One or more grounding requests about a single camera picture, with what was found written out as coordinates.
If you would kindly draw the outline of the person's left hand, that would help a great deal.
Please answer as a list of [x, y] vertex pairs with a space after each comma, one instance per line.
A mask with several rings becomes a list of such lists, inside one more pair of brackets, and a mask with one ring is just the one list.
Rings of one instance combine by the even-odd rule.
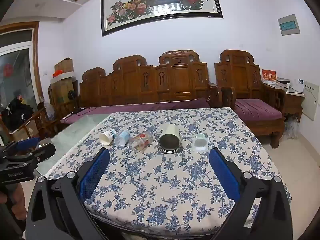
[[21, 234], [26, 225], [25, 197], [20, 183], [3, 185], [1, 184], [1, 194], [5, 198], [4, 217], [12, 230]]

